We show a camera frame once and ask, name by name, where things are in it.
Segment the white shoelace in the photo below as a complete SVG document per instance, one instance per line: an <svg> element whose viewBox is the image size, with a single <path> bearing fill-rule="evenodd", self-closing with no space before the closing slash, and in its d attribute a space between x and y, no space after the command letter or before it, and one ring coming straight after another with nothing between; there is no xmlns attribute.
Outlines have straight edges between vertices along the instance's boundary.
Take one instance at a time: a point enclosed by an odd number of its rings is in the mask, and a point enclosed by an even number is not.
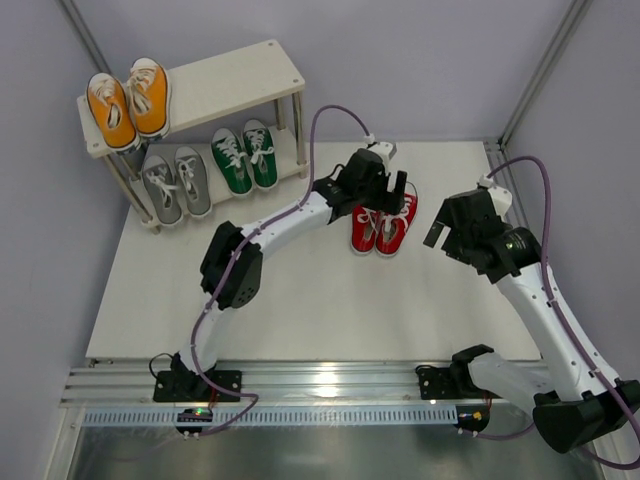
<svg viewBox="0 0 640 480"><path fill-rule="evenodd" d="M115 81L112 78L105 78L100 82L92 85L91 91L96 98L105 107L108 107L107 99L113 97L116 94ZM120 109L116 105L111 105L109 108L109 117L107 118L107 126L109 128L116 128L120 123Z"/></svg>
<svg viewBox="0 0 640 480"><path fill-rule="evenodd" d="M178 170L178 175L182 179L184 183L184 188L187 191L187 195L192 198L196 198L198 196L198 191L196 189L195 184L191 181L191 179L195 175L194 167L196 163L196 157L190 157L185 159L176 160L176 170Z"/></svg>
<svg viewBox="0 0 640 480"><path fill-rule="evenodd" d="M216 147L218 147L227 157L231 158L231 161L226 168L242 168L242 159L248 155L246 152L238 150L238 142L236 142L235 138L229 136L222 142L218 143Z"/></svg>
<svg viewBox="0 0 640 480"><path fill-rule="evenodd" d="M384 232L389 233L391 231L391 225L394 218L399 219L404 223L405 231L409 229L409 222L407 222L407 215L409 215L409 207L411 206L411 200L407 197L404 198L404 206L398 215L385 215L384 216Z"/></svg>
<svg viewBox="0 0 640 480"><path fill-rule="evenodd" d="M160 189L160 193L162 194L162 204L165 208L169 208L171 206L171 192L174 190L178 190L178 187L175 185L167 185L167 169L159 168L159 174L156 172L148 172L147 178L151 183L157 186Z"/></svg>
<svg viewBox="0 0 640 480"><path fill-rule="evenodd" d="M141 113L151 110L151 102L140 90L146 92L156 78L156 67L136 67L131 69L127 85L134 107Z"/></svg>
<svg viewBox="0 0 640 480"><path fill-rule="evenodd" d="M372 215L373 213L375 213L375 210L371 210L369 208L364 208L364 207L362 207L362 209L364 210L364 213L359 213L358 215L356 215L356 220L359 223L370 223L373 231L377 232L378 225L376 225L376 221Z"/></svg>
<svg viewBox="0 0 640 480"><path fill-rule="evenodd" d="M251 149L253 150L253 155L251 155L251 163L253 165L263 160L263 155L270 155L275 152L273 147L261 150L264 144L264 130L250 130L247 132L247 137L249 137Z"/></svg>

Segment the yellow sneaker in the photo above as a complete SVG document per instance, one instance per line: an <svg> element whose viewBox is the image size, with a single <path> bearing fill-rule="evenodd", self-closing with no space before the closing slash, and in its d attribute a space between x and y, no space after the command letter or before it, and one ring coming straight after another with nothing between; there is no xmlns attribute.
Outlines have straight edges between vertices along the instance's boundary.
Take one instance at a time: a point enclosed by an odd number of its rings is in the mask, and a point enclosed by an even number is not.
<svg viewBox="0 0 640 480"><path fill-rule="evenodd" d="M131 110L138 133L161 138L169 133L171 84L164 68L150 58L139 58L129 77Z"/></svg>
<svg viewBox="0 0 640 480"><path fill-rule="evenodd" d="M140 137L129 116L124 88L117 79L106 73L91 77L87 86L87 102L111 150L124 153L140 146Z"/></svg>

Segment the sneaker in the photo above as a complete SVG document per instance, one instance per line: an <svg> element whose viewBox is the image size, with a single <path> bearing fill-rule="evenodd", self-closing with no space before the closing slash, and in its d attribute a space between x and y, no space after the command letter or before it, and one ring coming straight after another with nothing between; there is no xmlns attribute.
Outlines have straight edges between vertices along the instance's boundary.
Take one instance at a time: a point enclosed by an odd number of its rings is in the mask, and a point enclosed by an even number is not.
<svg viewBox="0 0 640 480"><path fill-rule="evenodd" d="M404 207L398 215L384 215L378 239L376 240L376 250L383 257L392 257L400 249L400 245L407 236L409 227L418 211L418 197L416 195L404 194Z"/></svg>
<svg viewBox="0 0 640 480"><path fill-rule="evenodd" d="M133 151L140 137L127 108L120 82L106 73L96 73L87 86L87 103L107 146L116 153Z"/></svg>
<svg viewBox="0 0 640 480"><path fill-rule="evenodd" d="M202 157L191 147L180 147L176 150L175 165L189 213L192 217L205 217L211 212L211 197L209 176Z"/></svg>
<svg viewBox="0 0 640 480"><path fill-rule="evenodd" d="M140 136L149 139L169 133L171 84L164 68L150 58L139 58L127 82L133 118Z"/></svg>
<svg viewBox="0 0 640 480"><path fill-rule="evenodd" d="M244 126L242 140L251 158L256 185L262 190L272 189L278 183L278 171L271 132L261 121L249 120Z"/></svg>
<svg viewBox="0 0 640 480"><path fill-rule="evenodd" d="M164 158L151 155L145 159L142 181L162 225L170 227L182 220L182 209L176 197L176 180Z"/></svg>
<svg viewBox="0 0 640 480"><path fill-rule="evenodd" d="M249 194L253 183L244 163L247 154L242 150L238 137L228 128L221 128L213 134L211 152L231 193L236 197Z"/></svg>
<svg viewBox="0 0 640 480"><path fill-rule="evenodd" d="M351 214L351 248L356 255L373 250L378 233L380 212L357 206Z"/></svg>

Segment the gray wall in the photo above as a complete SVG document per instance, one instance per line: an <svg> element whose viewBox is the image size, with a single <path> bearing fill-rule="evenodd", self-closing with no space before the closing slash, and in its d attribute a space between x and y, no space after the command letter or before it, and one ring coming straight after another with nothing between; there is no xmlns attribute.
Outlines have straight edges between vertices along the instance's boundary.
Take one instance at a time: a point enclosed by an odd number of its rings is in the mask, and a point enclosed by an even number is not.
<svg viewBox="0 0 640 480"><path fill-rule="evenodd" d="M585 330L627 378L640 378L639 45L639 2L593 2L509 147L548 166L551 264ZM513 171L540 232L539 174Z"/></svg>
<svg viewBox="0 0 640 480"><path fill-rule="evenodd" d="M84 153L90 63L53 0L0 16L0 478L41 478L69 366L80 361L124 202Z"/></svg>
<svg viewBox="0 0 640 480"><path fill-rule="evenodd" d="M175 67L277 38L307 80L307 126L318 107L341 103L379 137L424 140L498 135L570 1L77 3L122 78L139 56ZM212 128L182 138L207 140ZM360 135L338 115L320 130Z"/></svg>

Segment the pair of green shoes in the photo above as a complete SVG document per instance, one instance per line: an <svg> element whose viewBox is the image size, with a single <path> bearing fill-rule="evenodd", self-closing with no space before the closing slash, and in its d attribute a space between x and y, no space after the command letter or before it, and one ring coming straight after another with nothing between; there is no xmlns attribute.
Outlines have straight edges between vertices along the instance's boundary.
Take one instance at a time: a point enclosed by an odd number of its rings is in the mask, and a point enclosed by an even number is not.
<svg viewBox="0 0 640 480"><path fill-rule="evenodd" d="M259 120L249 120L240 139L228 128L217 130L211 140L213 158L235 196L247 195L253 181L261 190L269 190L278 183L275 148L269 129ZM253 180L245 159L249 160Z"/></svg>

